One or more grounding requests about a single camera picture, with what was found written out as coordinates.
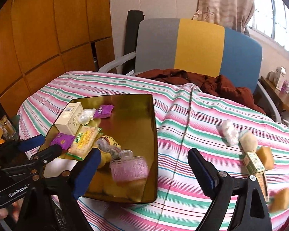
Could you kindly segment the person's left hand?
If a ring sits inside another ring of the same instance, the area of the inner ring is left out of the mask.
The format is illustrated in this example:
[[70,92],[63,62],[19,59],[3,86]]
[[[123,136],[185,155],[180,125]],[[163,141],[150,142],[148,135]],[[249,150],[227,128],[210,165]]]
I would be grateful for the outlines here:
[[8,208],[0,209],[0,220],[5,219],[7,216],[11,216],[11,218],[17,223],[20,216],[21,207],[22,199],[13,202]]

